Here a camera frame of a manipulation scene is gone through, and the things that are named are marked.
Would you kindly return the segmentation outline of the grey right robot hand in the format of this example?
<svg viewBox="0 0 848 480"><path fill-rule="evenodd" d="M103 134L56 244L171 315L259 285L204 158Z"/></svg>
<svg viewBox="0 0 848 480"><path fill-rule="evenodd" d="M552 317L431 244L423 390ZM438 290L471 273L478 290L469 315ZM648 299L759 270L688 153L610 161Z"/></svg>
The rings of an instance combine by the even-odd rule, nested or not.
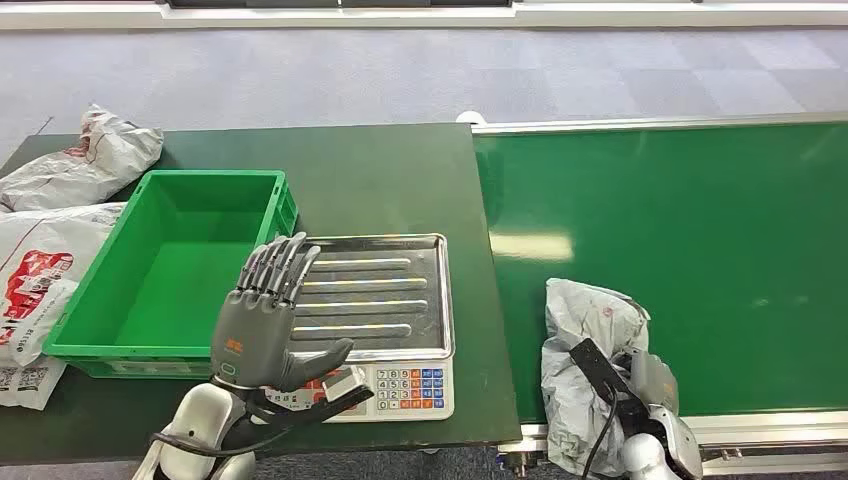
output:
<svg viewBox="0 0 848 480"><path fill-rule="evenodd" d="M630 384L633 392L646 405L662 405L678 414L678 383L670 367L658 355L645 350L632 350L630 359Z"/></svg>

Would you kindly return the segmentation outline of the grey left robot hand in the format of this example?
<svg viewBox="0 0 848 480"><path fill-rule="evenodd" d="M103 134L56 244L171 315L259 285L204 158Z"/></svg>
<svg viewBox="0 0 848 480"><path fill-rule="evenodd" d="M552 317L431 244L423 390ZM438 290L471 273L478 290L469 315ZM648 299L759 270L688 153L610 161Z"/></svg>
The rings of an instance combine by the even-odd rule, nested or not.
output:
<svg viewBox="0 0 848 480"><path fill-rule="evenodd" d="M210 361L218 383L234 389L294 391L340 367L354 342L342 338L327 350L300 358L289 349L295 308L321 247L307 234L281 236L257 246L226 295L214 329Z"/></svg>

